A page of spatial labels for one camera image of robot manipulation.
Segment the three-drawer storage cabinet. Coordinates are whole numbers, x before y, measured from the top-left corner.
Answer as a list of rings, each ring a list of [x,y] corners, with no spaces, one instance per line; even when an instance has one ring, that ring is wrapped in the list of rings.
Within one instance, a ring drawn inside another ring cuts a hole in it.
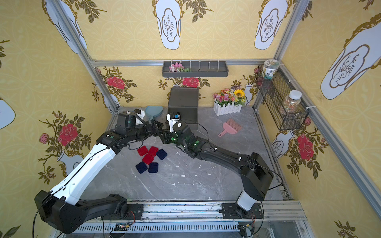
[[[168,113],[179,113],[192,130],[198,129],[198,88],[172,88],[168,102]]]

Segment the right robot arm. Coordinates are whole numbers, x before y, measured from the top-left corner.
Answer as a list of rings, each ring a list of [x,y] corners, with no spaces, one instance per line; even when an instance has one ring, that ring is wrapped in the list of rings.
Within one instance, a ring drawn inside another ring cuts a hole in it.
[[[263,202],[274,179],[274,172],[257,153],[239,154],[195,136],[184,121],[176,122],[171,129],[152,120],[156,134],[164,144],[174,144],[191,158],[209,161],[228,168],[242,180],[243,191],[236,203],[244,211],[250,211],[257,202]]]

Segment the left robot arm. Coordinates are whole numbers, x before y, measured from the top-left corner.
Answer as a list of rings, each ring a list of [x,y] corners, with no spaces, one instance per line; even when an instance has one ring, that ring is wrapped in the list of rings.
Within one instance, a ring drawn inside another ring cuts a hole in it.
[[[163,124],[155,119],[144,121],[135,112],[122,112],[113,130],[104,132],[89,154],[50,191],[34,198],[36,217],[64,234],[71,234],[84,222],[104,216],[136,217],[127,200],[117,194],[101,199],[81,199],[81,195],[101,169],[126,146],[158,136]]]

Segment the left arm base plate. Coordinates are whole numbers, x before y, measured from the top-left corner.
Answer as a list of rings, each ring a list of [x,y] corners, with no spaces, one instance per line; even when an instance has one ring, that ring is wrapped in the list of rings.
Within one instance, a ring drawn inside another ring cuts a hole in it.
[[[128,204],[124,219],[135,220],[135,221],[141,220],[143,208],[144,208],[144,205],[140,203]]]

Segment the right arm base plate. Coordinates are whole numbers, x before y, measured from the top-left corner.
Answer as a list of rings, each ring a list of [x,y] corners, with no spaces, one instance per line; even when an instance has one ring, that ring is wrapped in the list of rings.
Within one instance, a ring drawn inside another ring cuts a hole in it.
[[[255,203],[249,211],[241,208],[237,203],[222,203],[219,213],[223,219],[262,219],[264,213],[260,203]]]

